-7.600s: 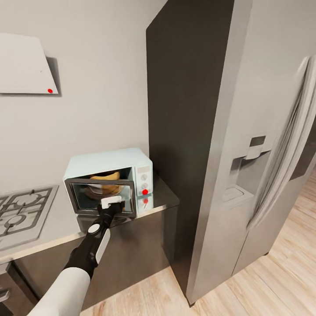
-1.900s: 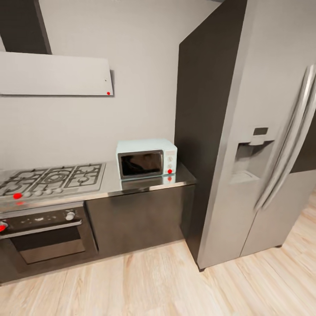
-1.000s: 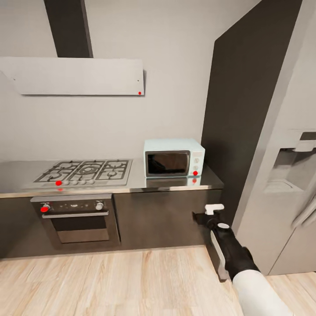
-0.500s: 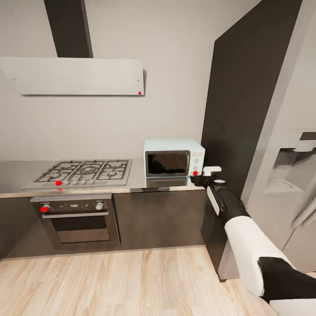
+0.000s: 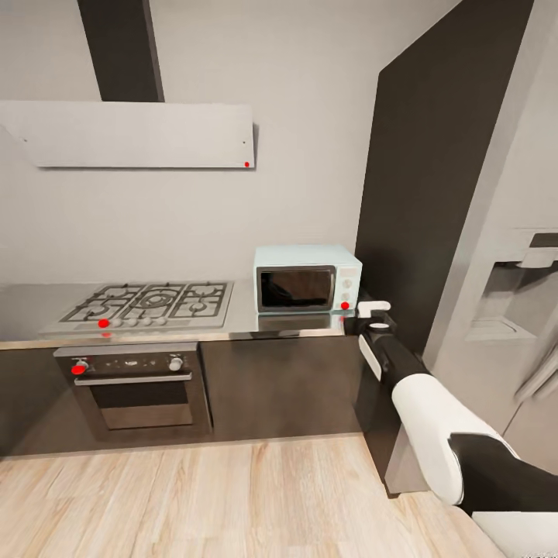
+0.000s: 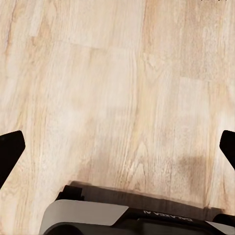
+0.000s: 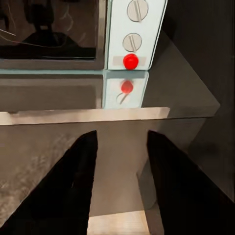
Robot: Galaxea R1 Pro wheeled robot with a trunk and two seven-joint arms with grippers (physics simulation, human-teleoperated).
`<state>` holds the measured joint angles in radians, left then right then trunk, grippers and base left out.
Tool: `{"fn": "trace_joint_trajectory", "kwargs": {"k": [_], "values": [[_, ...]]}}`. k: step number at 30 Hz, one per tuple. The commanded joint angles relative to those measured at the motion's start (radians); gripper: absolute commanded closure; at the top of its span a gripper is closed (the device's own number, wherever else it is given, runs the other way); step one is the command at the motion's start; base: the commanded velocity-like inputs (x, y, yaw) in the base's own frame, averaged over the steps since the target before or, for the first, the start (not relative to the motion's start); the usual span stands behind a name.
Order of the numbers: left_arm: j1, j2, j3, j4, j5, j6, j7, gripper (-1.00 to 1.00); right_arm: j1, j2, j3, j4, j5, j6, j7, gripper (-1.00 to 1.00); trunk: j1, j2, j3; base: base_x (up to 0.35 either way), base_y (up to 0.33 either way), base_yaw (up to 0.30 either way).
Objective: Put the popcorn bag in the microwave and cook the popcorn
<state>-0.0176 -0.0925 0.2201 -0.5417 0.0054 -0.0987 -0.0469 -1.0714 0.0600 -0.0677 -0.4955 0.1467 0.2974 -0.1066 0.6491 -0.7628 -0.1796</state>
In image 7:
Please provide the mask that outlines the microwave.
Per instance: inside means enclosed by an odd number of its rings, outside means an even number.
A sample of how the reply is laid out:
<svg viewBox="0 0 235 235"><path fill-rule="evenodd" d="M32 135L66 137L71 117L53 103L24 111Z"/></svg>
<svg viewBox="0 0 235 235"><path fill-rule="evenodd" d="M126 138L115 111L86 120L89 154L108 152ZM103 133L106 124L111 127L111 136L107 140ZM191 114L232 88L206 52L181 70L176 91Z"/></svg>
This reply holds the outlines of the microwave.
<svg viewBox="0 0 235 235"><path fill-rule="evenodd" d="M0 70L147 71L168 0L0 0Z"/></svg>

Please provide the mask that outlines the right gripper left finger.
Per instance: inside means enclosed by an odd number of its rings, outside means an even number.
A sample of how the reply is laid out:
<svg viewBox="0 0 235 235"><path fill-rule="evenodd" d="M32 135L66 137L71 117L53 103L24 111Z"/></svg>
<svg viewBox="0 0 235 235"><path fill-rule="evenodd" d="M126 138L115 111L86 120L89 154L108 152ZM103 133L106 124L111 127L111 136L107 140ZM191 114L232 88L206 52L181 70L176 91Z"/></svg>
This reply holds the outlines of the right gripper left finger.
<svg viewBox="0 0 235 235"><path fill-rule="evenodd" d="M76 139L0 235L87 235L96 153L96 131Z"/></svg>

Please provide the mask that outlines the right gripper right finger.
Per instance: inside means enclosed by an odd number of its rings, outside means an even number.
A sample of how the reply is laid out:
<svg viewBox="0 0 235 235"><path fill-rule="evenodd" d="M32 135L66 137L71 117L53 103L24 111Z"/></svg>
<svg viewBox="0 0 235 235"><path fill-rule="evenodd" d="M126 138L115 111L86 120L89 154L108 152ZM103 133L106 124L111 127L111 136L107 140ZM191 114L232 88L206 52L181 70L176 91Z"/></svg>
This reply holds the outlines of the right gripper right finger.
<svg viewBox="0 0 235 235"><path fill-rule="evenodd" d="M235 235L235 203L166 136L147 151L165 235Z"/></svg>

